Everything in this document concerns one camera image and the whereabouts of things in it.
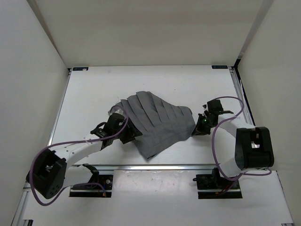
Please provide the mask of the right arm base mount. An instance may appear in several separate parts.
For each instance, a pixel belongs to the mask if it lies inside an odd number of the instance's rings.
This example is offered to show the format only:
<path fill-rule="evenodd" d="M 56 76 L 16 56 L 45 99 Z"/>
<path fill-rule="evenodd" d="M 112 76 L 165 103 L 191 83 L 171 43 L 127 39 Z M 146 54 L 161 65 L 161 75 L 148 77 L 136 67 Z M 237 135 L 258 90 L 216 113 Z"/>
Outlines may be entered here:
<path fill-rule="evenodd" d="M 211 174 L 197 174 L 196 182 L 199 199 L 242 199 L 239 181 L 230 181 L 221 177 L 217 168 Z"/>

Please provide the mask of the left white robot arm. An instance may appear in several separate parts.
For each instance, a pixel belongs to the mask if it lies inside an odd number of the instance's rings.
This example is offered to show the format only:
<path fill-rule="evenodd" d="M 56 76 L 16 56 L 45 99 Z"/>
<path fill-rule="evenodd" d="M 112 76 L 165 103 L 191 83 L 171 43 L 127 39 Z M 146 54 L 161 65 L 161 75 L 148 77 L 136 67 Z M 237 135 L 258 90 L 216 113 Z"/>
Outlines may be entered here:
<path fill-rule="evenodd" d="M 66 141 L 52 144 L 42 149 L 33 159 L 26 181 L 30 184 L 31 191 L 36 201 L 42 202 L 38 195 L 54 202 L 62 191 L 69 186 L 86 186 L 87 188 L 99 187 L 99 177 L 96 170 L 88 163 L 81 166 L 85 173 L 83 178 L 69 172 L 78 161 L 91 154 L 99 152 L 110 146 L 114 140 L 123 144 L 135 141 L 142 136 L 142 132 L 130 119 L 112 119 L 98 124 L 82 140 Z"/>

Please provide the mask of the right blue table sticker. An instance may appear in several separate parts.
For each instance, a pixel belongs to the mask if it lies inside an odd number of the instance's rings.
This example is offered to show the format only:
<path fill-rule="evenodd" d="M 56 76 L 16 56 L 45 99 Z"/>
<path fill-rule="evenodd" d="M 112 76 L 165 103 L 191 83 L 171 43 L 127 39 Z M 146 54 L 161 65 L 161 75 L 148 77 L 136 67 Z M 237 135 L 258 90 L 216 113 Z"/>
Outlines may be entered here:
<path fill-rule="evenodd" d="M 227 65 L 212 65 L 212 69 L 228 69 Z"/>

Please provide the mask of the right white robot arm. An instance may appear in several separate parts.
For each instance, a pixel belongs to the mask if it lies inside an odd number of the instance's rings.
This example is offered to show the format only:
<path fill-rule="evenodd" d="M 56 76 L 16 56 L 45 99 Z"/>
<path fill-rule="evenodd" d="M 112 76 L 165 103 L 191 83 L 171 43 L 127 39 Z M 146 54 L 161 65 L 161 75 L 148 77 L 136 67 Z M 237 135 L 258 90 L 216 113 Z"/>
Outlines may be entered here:
<path fill-rule="evenodd" d="M 221 128 L 235 138 L 234 157 L 220 163 L 215 150 L 215 136 Z M 249 173 L 249 170 L 270 169 L 274 165 L 274 154 L 269 129 L 246 123 L 231 111 L 205 111 L 198 115 L 192 136 L 212 135 L 211 147 L 218 172 L 211 176 L 216 188 L 224 187 L 228 181 L 236 181 L 242 175 L 267 176 Z"/>

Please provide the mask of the grey pleated skirt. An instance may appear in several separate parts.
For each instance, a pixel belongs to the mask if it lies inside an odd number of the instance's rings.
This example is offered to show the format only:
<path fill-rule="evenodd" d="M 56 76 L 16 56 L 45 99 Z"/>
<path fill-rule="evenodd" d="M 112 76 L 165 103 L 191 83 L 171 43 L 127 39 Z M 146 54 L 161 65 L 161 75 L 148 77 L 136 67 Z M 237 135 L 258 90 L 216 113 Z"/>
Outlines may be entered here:
<path fill-rule="evenodd" d="M 109 112 L 119 109 L 142 133 L 133 143 L 145 159 L 187 140 L 196 126 L 190 108 L 172 105 L 149 91 L 122 99 Z"/>

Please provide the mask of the left blue table sticker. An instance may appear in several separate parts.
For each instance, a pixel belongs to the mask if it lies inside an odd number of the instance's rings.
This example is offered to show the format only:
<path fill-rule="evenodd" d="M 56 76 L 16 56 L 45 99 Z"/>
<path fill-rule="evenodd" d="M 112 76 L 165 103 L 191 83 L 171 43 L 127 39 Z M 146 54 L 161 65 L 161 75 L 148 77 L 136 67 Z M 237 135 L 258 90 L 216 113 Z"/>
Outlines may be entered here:
<path fill-rule="evenodd" d="M 74 67 L 73 71 L 87 71 L 89 67 Z"/>

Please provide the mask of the blue table sticker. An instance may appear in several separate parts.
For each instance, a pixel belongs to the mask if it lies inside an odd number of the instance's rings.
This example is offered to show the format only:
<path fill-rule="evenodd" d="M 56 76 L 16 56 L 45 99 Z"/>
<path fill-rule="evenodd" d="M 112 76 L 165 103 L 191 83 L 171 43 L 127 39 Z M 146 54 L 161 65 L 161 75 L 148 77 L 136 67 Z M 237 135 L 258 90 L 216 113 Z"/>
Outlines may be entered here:
<path fill-rule="evenodd" d="M 87 71 L 89 67 L 74 67 L 73 71 Z"/>
<path fill-rule="evenodd" d="M 227 65 L 212 65 L 212 69 L 228 69 Z"/>

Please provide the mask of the front aluminium table rail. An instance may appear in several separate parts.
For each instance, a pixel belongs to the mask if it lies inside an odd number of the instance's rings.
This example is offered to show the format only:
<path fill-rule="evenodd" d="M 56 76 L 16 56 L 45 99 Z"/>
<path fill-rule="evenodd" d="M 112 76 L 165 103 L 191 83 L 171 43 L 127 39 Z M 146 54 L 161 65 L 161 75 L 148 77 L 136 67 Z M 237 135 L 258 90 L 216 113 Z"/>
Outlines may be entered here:
<path fill-rule="evenodd" d="M 211 170 L 212 164 L 92 165 L 98 170 Z"/>

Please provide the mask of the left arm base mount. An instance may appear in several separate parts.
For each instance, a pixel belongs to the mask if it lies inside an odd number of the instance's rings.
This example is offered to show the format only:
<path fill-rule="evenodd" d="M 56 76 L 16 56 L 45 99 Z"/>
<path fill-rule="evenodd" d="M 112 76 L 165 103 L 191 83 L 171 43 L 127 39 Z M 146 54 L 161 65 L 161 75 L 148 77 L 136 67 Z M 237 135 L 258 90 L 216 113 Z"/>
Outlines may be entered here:
<path fill-rule="evenodd" d="M 82 182 L 82 185 L 79 185 L 79 182 L 76 185 L 72 185 L 69 196 L 80 198 L 111 198 L 113 173 L 101 173 L 95 166 L 89 164 L 83 164 L 81 167 L 84 170 L 88 170 L 91 176 L 87 182 Z"/>

